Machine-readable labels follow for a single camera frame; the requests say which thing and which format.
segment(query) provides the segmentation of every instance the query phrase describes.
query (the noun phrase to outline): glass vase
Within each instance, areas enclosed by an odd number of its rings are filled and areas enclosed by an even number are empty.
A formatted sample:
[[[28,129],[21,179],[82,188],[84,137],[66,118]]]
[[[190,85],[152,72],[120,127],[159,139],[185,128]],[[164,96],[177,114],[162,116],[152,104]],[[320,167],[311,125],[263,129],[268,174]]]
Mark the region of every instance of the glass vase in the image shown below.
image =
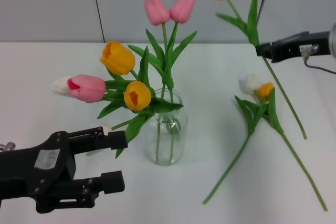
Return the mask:
[[[156,96],[171,102],[171,94],[165,89],[155,92]],[[180,93],[172,91],[174,103],[183,104]],[[183,156],[188,117],[184,107],[167,113],[157,113],[149,119],[144,127],[145,155],[153,163],[170,166]]]

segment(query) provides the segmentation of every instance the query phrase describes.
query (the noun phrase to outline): white wall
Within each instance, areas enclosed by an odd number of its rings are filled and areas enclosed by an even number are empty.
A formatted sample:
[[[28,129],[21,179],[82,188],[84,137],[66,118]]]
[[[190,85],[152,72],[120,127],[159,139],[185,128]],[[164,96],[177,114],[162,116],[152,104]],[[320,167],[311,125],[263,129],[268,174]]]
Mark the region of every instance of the white wall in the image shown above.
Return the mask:
[[[336,0],[265,0],[260,41],[282,39],[301,31],[326,31],[336,22]]]
[[[145,14],[144,0],[98,0],[101,21],[106,41],[133,41],[147,42],[145,29],[162,41],[161,26],[152,26]],[[176,0],[163,0],[170,8]],[[233,0],[247,19],[251,0]],[[215,12],[233,14],[226,1],[196,0],[191,19],[185,25],[180,25],[177,32],[177,41],[181,41],[194,30],[198,30],[194,42],[221,42],[221,41],[247,41],[246,37],[236,27],[220,20]],[[173,22],[168,24],[170,34]]]
[[[102,42],[96,0],[0,0],[0,41]]]

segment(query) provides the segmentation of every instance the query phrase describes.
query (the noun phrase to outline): artificial flower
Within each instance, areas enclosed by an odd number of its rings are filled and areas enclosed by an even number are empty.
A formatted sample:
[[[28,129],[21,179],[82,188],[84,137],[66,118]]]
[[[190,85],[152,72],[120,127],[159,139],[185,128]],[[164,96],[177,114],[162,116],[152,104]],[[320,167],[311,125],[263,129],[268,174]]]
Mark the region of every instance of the artificial flower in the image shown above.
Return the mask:
[[[153,26],[170,20],[169,11],[161,0],[145,0],[144,7],[147,17]]]
[[[266,99],[267,101],[269,101],[269,97],[271,95],[273,88],[274,88],[274,85],[271,82],[267,82],[266,84],[261,85],[260,89],[258,90],[260,98],[262,100]]]
[[[52,88],[53,93],[73,97],[83,102],[99,102],[106,91],[104,80],[86,74],[61,77],[53,83]]]
[[[176,0],[170,10],[172,20],[181,24],[188,22],[193,11],[195,0]]]
[[[254,74],[247,74],[245,77],[245,90],[248,94],[254,94],[254,91],[259,90],[261,81]]]
[[[117,41],[106,44],[100,61],[108,70],[119,76],[128,74],[135,66],[132,52]]]
[[[132,81],[124,92],[124,101],[130,110],[143,110],[151,100],[150,89],[141,81]]]

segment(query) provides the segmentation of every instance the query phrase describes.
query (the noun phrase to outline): white tabletop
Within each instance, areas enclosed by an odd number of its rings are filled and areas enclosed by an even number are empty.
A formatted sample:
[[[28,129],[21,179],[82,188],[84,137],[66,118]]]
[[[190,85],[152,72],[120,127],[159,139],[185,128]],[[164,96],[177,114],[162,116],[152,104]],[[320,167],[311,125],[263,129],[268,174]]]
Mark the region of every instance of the white tabletop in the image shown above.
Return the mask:
[[[119,109],[97,120],[106,102],[86,104],[50,91],[54,79],[65,74],[109,79],[99,62],[103,47],[0,43],[0,142],[13,141],[17,148],[28,148],[55,131],[73,132],[99,123],[115,125],[132,118],[130,111]],[[310,63],[336,70],[331,56],[311,57]],[[165,168],[149,162],[142,153],[140,136],[117,160],[111,150],[94,156],[79,154],[75,179],[122,170],[125,191],[101,192],[92,209],[54,210],[44,215],[36,212],[30,198],[3,200],[0,223],[335,223],[336,76],[306,68],[301,58],[272,66],[308,140],[302,138],[278,90],[280,122],[329,212],[323,211],[282,138],[265,121],[258,125],[215,196],[202,204],[246,137],[245,121],[233,97],[250,97],[242,93],[239,82],[248,73],[265,82],[273,79],[251,45],[193,44],[173,68],[175,89],[182,94],[189,117],[185,155],[179,163]],[[151,85],[160,88],[160,81],[151,67]]]

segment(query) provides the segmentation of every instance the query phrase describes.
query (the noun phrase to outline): metal part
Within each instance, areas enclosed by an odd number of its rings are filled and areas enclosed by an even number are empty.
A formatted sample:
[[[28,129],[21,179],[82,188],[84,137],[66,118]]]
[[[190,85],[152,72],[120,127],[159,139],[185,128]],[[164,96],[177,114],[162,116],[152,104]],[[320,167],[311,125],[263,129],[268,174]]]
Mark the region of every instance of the metal part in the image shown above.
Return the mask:
[[[0,151],[8,152],[13,151],[16,145],[13,142],[8,142],[6,145],[0,144]]]

